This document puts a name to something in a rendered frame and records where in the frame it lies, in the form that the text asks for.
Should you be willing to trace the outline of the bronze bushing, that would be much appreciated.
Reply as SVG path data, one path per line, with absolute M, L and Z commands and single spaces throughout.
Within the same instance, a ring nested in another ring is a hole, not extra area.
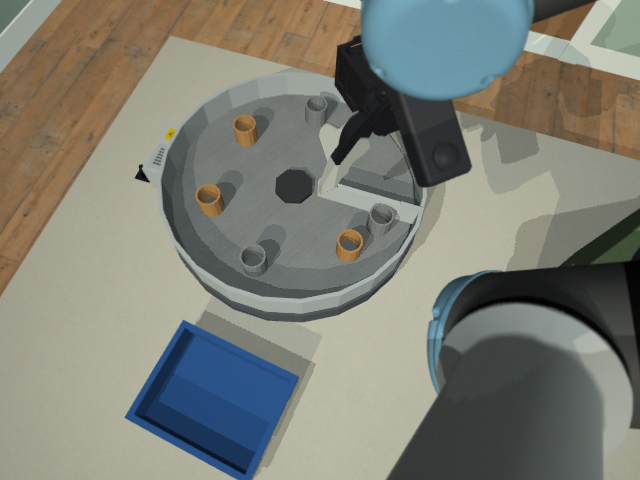
M 258 133 L 256 122 L 253 117 L 249 115 L 238 116 L 233 122 L 233 128 L 236 136 L 236 141 L 239 145 L 243 147 L 250 147 L 257 142 Z
M 196 191 L 196 200 L 201 208 L 201 211 L 209 217 L 215 217 L 221 214 L 224 210 L 225 203 L 223 201 L 221 192 L 216 185 L 205 184 L 202 185 Z M 210 198 L 217 198 L 214 202 L 205 204 L 204 202 Z
M 340 244 L 347 241 L 354 243 L 357 246 L 357 249 L 353 251 L 343 249 Z M 359 257 L 362 245 L 363 239 L 359 232 L 352 229 L 344 230 L 337 238 L 336 255 L 344 262 L 353 262 Z

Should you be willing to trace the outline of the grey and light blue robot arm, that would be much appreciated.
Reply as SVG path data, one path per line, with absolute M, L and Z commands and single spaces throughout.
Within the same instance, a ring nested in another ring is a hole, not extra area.
M 531 24 L 595 1 L 361 0 L 363 51 L 419 187 L 472 168 L 452 100 L 508 73 Z M 640 429 L 640 247 L 461 276 L 432 313 L 438 396 L 386 480 L 604 480 L 603 458 Z

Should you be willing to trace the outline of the grey metal sleeve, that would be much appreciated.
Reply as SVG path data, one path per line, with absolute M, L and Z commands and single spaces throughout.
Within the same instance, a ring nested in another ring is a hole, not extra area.
M 387 223 L 379 224 L 373 220 L 373 217 L 381 217 L 385 219 Z M 393 220 L 394 212 L 391 207 L 386 204 L 376 204 L 370 209 L 366 227 L 372 235 L 384 236 L 390 230 Z
M 312 127 L 324 125 L 327 120 L 327 106 L 325 98 L 317 95 L 309 97 L 305 103 L 305 120 L 307 124 Z
M 248 266 L 246 265 L 246 260 L 249 257 L 252 256 L 260 256 L 263 258 L 262 262 L 256 266 Z M 264 256 L 264 257 L 263 257 Z M 245 246 L 240 254 L 239 254 L 239 259 L 241 262 L 241 265 L 243 267 L 244 272 L 251 277 L 259 277 L 261 275 L 263 275 L 267 268 L 268 268 L 268 261 L 267 261 L 267 257 L 266 257 L 266 253 L 264 251 L 264 248 L 262 248 L 260 245 L 257 244 L 249 244 L 247 246 Z

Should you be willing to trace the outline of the blue crate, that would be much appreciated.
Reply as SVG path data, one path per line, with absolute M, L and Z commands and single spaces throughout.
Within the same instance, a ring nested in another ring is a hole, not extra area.
M 125 419 L 250 480 L 295 388 L 293 373 L 183 320 Z

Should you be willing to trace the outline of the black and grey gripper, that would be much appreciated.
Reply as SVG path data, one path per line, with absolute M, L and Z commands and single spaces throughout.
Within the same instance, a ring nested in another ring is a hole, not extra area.
M 372 132 L 385 137 L 399 130 L 384 83 L 366 59 L 361 35 L 337 46 L 334 85 L 352 113 L 359 112 L 340 128 L 325 123 L 319 131 L 327 160 L 320 194 L 338 187 L 351 165 L 370 148 Z

